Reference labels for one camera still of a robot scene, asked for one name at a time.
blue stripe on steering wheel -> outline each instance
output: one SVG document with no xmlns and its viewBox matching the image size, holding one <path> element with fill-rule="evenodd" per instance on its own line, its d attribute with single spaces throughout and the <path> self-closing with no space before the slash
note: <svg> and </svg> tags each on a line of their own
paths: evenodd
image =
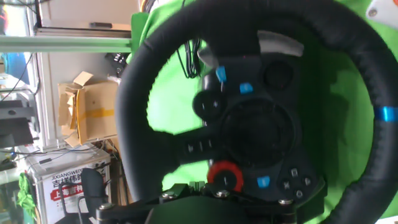
<svg viewBox="0 0 398 224">
<path fill-rule="evenodd" d="M 390 106 L 374 108 L 374 119 L 385 122 L 398 122 L 398 108 Z"/>
</svg>

white box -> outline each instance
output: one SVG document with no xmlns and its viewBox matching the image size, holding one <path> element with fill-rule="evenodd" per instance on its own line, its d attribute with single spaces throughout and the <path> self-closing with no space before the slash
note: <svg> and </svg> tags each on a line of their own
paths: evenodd
<svg viewBox="0 0 398 224">
<path fill-rule="evenodd" d="M 81 183 L 81 170 L 83 168 L 95 168 L 108 164 L 111 158 L 108 153 L 101 149 L 94 148 L 89 144 L 81 146 L 76 151 L 68 152 L 49 152 L 45 156 L 30 156 L 27 159 L 21 160 L 22 164 L 18 166 L 25 166 L 25 170 L 33 178 L 37 194 L 37 206 L 40 212 L 40 217 L 43 224 L 54 224 L 64 217 L 62 204 L 58 186 L 62 181 L 69 181 L 73 183 Z M 82 149 L 90 149 L 84 152 L 79 152 Z M 20 146 L 21 152 L 34 152 L 34 146 Z M 51 162 L 39 164 L 39 161 L 52 158 Z M 109 166 L 98 170 L 104 177 L 104 182 L 109 180 Z M 63 195 L 65 205 L 68 213 L 77 213 L 77 199 L 83 196 L 83 189 L 79 186 L 64 187 Z M 109 194 L 110 186 L 107 187 L 106 193 Z M 81 212 L 86 213 L 87 207 L 85 200 L 80 202 Z"/>
</svg>

steering wheel center hub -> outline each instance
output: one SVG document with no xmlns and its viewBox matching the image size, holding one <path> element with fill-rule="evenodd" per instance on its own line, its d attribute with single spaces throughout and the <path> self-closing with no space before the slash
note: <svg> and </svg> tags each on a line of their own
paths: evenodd
<svg viewBox="0 0 398 224">
<path fill-rule="evenodd" d="M 230 110 L 221 135 L 230 154 L 241 165 L 270 167 L 292 148 L 294 128 L 281 106 L 267 100 L 251 100 Z"/>
</svg>

blue button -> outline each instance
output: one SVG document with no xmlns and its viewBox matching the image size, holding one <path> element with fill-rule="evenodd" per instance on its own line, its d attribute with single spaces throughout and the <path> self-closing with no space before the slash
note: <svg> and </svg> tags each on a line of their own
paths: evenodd
<svg viewBox="0 0 398 224">
<path fill-rule="evenodd" d="M 385 106 L 374 109 L 374 118 L 378 121 L 397 122 L 398 108 Z"/>
<path fill-rule="evenodd" d="M 261 188 L 261 189 L 267 188 L 269 186 L 270 181 L 271 180 L 270 180 L 269 176 L 257 178 L 257 184 L 259 185 L 259 188 Z"/>
<path fill-rule="evenodd" d="M 219 66 L 216 69 L 216 76 L 218 78 L 218 81 L 220 81 L 220 83 L 226 82 L 226 73 L 224 66 Z"/>
<path fill-rule="evenodd" d="M 241 94 L 246 94 L 246 93 L 253 92 L 253 86 L 251 86 L 250 83 L 242 83 L 239 86 L 239 89 L 241 90 Z"/>
</svg>

yellow tape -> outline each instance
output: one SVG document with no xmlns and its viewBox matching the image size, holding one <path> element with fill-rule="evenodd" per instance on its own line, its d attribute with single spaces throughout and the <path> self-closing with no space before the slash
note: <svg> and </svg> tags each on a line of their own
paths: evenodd
<svg viewBox="0 0 398 224">
<path fill-rule="evenodd" d="M 106 116 L 113 116 L 114 110 L 106 110 L 104 108 L 97 110 L 89 110 L 79 116 L 79 121 L 82 121 L 86 118 L 103 118 Z"/>
</svg>

